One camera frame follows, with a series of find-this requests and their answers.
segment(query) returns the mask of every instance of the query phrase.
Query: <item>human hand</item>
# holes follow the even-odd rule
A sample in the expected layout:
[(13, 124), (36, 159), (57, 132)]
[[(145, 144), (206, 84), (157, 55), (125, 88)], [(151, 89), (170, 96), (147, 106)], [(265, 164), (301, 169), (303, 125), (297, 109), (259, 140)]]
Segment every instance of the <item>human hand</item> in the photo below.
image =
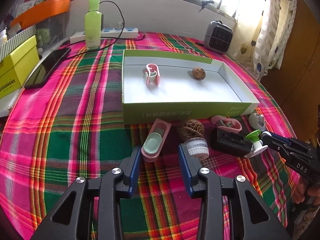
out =
[[(298, 184), (293, 192), (293, 202), (299, 204), (304, 201), (304, 194), (307, 189), (307, 184), (305, 183), (303, 177), (299, 178)], [(312, 186), (308, 189), (308, 195), (311, 197), (316, 197), (312, 203), (313, 206), (320, 205), (320, 186)]]

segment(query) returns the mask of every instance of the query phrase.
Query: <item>power strip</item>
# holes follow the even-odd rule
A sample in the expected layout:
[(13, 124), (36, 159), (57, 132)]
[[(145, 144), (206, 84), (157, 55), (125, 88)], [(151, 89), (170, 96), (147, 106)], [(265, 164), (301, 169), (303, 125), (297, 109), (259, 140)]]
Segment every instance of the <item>power strip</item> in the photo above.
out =
[[(101, 37), (108, 38), (108, 37), (118, 37), (121, 30), (117, 30), (115, 28), (107, 28), (101, 31)], [(127, 39), (127, 38), (137, 38), (139, 36), (138, 28), (124, 28), (120, 38)], [(70, 37), (70, 43), (76, 43), (79, 41), (85, 40), (85, 32), (75, 33)]]

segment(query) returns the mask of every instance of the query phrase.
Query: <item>yellow shoebox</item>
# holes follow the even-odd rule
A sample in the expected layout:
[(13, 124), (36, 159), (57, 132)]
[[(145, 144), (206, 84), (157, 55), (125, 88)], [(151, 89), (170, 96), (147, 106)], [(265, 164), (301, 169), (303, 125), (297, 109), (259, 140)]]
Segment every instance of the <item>yellow shoebox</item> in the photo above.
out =
[(36, 36), (32, 36), (0, 62), (0, 98), (22, 87), (38, 62)]

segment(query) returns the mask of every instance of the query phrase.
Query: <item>box lid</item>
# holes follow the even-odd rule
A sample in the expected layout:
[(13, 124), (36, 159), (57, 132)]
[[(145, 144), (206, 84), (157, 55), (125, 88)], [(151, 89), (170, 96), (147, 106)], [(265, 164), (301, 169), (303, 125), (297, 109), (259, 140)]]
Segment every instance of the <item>box lid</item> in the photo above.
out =
[(0, 62), (0, 76), (13, 68), (35, 46), (36, 36), (32, 36), (6, 56), (3, 61)]

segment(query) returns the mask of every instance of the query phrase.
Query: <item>smartphone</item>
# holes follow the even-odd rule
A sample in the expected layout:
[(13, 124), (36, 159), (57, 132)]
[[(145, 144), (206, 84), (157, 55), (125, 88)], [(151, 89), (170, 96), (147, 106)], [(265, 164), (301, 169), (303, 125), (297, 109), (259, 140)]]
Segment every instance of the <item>smartphone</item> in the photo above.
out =
[(43, 87), (52, 73), (57, 69), (59, 64), (66, 58), (71, 51), (70, 48), (58, 49), (51, 52), (51, 54), (43, 60), (43, 62), (32, 73), (24, 85), (25, 89), (41, 88)]

